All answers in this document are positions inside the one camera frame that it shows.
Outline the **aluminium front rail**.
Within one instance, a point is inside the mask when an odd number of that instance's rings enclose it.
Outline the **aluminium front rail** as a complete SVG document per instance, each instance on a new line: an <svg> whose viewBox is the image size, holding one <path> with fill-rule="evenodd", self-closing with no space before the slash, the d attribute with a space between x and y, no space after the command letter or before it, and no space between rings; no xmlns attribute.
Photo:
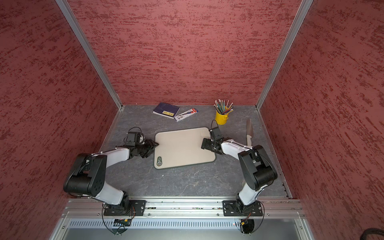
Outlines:
<svg viewBox="0 0 384 240"><path fill-rule="evenodd" d="M91 199L70 200L53 240L312 240L299 200L259 198L241 213L230 197L132 197L119 215Z"/></svg>

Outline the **white red pencil box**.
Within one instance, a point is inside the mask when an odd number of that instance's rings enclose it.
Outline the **white red pencil box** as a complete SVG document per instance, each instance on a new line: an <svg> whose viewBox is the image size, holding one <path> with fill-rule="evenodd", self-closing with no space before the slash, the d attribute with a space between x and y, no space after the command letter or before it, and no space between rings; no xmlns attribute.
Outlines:
<svg viewBox="0 0 384 240"><path fill-rule="evenodd" d="M185 111L184 113L180 114L180 115L177 115L174 117L174 119L177 121L177 122L180 122L186 118L189 118L195 114L197 114L199 111L195 108L192 108L188 111Z"/></svg>

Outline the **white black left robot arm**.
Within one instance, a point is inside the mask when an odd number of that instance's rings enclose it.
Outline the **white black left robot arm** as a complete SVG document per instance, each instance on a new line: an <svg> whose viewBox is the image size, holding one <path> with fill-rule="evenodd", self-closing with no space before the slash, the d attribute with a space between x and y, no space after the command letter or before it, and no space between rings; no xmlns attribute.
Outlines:
<svg viewBox="0 0 384 240"><path fill-rule="evenodd" d="M133 157L145 159L158 145L153 140L144 140L142 143L118 146L106 152L79 154L64 182L63 190L103 202L109 216L128 215L133 208L128 194L106 182L106 170Z"/></svg>

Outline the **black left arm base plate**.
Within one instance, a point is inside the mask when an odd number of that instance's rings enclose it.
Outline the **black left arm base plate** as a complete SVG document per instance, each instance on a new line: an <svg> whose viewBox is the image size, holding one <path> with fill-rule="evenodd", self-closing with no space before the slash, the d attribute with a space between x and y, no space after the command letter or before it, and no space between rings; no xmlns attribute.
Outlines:
<svg viewBox="0 0 384 240"><path fill-rule="evenodd" d="M146 207L145 200L127 200L119 205L106 205L104 207L103 216L143 216Z"/></svg>

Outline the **yellow metal pencil bucket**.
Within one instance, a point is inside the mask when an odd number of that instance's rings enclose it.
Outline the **yellow metal pencil bucket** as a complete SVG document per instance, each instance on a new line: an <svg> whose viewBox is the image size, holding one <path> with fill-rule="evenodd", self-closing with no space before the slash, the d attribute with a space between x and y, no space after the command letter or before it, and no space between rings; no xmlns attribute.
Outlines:
<svg viewBox="0 0 384 240"><path fill-rule="evenodd" d="M229 111L226 111L224 113L216 112L215 121L218 125L225 125L227 123Z"/></svg>

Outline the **beige green-edged cutting board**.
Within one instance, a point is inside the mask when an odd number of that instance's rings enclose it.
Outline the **beige green-edged cutting board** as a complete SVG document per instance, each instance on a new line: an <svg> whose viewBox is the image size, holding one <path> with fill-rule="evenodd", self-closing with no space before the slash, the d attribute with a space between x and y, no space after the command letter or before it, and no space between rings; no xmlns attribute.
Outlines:
<svg viewBox="0 0 384 240"><path fill-rule="evenodd" d="M206 127L157 133L154 167L162 170L214 162L215 153L201 148L204 139L210 139Z"/></svg>

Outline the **dark purple book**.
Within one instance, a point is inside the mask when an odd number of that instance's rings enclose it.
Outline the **dark purple book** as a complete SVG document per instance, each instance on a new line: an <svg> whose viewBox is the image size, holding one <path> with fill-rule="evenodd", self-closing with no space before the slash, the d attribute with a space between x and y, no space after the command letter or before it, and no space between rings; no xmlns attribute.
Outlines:
<svg viewBox="0 0 384 240"><path fill-rule="evenodd" d="M154 108L153 114L173 119L177 115L179 110L180 110L180 107L178 106L167 104L167 103L159 103Z"/></svg>

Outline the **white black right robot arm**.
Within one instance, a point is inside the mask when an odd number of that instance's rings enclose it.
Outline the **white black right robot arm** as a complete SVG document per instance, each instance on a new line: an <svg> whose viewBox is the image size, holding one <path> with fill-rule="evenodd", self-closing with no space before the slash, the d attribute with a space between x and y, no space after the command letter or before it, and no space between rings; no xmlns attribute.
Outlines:
<svg viewBox="0 0 384 240"><path fill-rule="evenodd" d="M245 179L243 189L238 193L235 209L241 214L249 214L259 194L278 178L278 173L269 157L263 155L264 148L245 146L232 139L218 141L204 138L201 148L219 155L229 155L240 163Z"/></svg>

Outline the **knife with cream handle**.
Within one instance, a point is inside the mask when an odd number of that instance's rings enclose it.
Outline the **knife with cream handle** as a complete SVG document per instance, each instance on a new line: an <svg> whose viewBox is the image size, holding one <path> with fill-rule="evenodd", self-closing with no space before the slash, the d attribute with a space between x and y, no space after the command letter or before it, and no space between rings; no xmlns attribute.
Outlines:
<svg viewBox="0 0 384 240"><path fill-rule="evenodd" d="M247 119L246 133L247 133L247 146L252 146L252 138L254 136L254 130L253 130L253 125L252 125L251 119Z"/></svg>

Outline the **aluminium corner post right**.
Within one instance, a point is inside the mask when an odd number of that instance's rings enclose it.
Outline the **aluminium corner post right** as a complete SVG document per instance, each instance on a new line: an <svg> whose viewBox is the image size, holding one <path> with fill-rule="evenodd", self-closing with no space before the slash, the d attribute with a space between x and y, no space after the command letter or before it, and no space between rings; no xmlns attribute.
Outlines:
<svg viewBox="0 0 384 240"><path fill-rule="evenodd" d="M284 43L281 47L281 50L278 54L278 57L275 61L275 64L272 68L272 71L271 71L271 73L267 79L267 82L266 82L266 84L265 84L265 86L261 92L261 95L260 95L260 97L256 103L256 110L258 112L261 111L262 105L267 98L267 95L268 95L268 93L269 93L269 91L270 91L279 71L280 71L280 68L282 67L282 65L283 65L283 63L284 63L284 61L285 61L285 59L286 59L286 57L287 57L287 55L291 49L291 46L292 46L292 44L293 44L293 42L294 42L294 40L298 34L303 22L304 22L304 19L307 15L312 3L313 3L313 0L302 0L301 1L301 4L298 8L298 11L294 17L294 20L291 24L291 27L287 33L287 36L284 40Z"/></svg>

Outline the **aluminium corner post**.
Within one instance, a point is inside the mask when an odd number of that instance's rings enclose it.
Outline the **aluminium corner post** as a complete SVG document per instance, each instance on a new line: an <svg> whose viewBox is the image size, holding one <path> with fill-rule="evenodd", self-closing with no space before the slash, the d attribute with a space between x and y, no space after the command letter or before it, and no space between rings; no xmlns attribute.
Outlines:
<svg viewBox="0 0 384 240"><path fill-rule="evenodd" d="M105 70L103 69L96 53L94 52L93 48L91 47L91 44L89 43L84 31L82 30L78 20L76 19L68 1L64 0L56 0L57 5L59 6L61 12L63 13L65 19L67 20L68 24L70 25L72 31L74 32L75 36L77 37L78 41L80 42L81 46L83 47L86 55L88 56L89 60L91 61L94 69L96 70L98 76L102 80L104 86L106 87L108 93L110 94L111 98L113 99L114 103L116 104L119 111L123 110L123 103L121 99L119 98L117 92L115 91L112 83L110 82Z"/></svg>
<svg viewBox="0 0 384 240"><path fill-rule="evenodd" d="M280 68L282 67L282 65L283 65L283 63L284 63L284 61L285 61L285 59L286 59L286 57L287 57L287 55L291 49L291 46L292 46L292 44L293 44L293 42L294 42L294 40L298 34L303 22L304 22L304 19L307 15L312 3L313 3L313 0L302 0L301 1L301 4L298 8L298 11L294 17L294 20L291 24L291 27L287 33L287 36L284 40L284 43L281 47L281 50L278 54L278 57L275 61L275 64L272 68L272 71L271 71L271 73L267 79L267 82L266 82L266 84L265 84L265 86L261 92L261 95L260 95L260 97L256 103L256 110L258 112L261 111L262 105L267 98L267 95L268 95L268 93L269 93L269 91L270 91L279 71L280 71Z"/></svg>

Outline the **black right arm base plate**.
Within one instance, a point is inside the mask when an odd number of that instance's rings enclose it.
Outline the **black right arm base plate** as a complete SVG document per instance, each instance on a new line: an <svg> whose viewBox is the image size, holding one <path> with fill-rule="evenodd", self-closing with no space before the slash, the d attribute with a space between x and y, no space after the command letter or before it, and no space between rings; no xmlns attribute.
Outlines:
<svg viewBox="0 0 384 240"><path fill-rule="evenodd" d="M255 201L247 206L240 200L223 201L222 204L225 217L262 217L264 214L260 201Z"/></svg>

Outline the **aluminium corner post left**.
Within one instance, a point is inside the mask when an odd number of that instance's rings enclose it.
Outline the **aluminium corner post left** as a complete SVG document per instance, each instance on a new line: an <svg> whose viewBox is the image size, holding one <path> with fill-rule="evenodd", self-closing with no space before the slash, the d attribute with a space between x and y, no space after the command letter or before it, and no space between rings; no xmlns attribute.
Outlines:
<svg viewBox="0 0 384 240"><path fill-rule="evenodd" d="M108 93L110 94L111 98L113 99L114 103L116 104L119 111L123 110L123 103L121 99L119 98L117 92L115 91L112 83L110 82L105 70L103 69L96 53L94 52L93 48L91 47L91 44L89 43L84 31L82 30L78 20L76 19L68 1L64 0L56 0L57 5L59 6L61 12L63 13L65 19L67 20L68 24L70 25L72 31L74 32L75 36L77 37L78 41L80 42L81 46L83 47L86 55L88 56L89 60L91 61L94 69L96 70L98 76L102 80L104 86L106 87Z"/></svg>

